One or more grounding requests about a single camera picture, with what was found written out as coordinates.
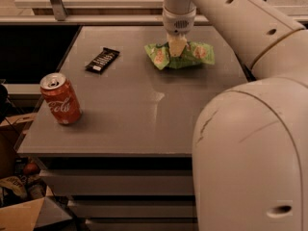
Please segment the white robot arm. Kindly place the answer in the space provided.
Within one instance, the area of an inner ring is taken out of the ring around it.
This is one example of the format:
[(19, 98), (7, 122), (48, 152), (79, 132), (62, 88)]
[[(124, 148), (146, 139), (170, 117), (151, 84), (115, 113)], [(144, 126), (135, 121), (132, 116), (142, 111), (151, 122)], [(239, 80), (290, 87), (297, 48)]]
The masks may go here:
[(199, 231), (307, 231), (306, 28), (264, 0), (164, 0), (201, 12), (254, 79), (213, 98), (192, 139)]

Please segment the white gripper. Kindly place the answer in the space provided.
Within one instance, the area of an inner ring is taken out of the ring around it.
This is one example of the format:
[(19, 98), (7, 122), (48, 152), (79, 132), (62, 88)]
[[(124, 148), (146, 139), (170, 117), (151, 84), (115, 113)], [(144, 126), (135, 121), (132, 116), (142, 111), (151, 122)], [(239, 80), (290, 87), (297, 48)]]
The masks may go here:
[(179, 57), (184, 51), (187, 44), (185, 34), (192, 29), (195, 16), (196, 8), (184, 14), (172, 13), (163, 8), (163, 24), (168, 32), (167, 43), (171, 57)]

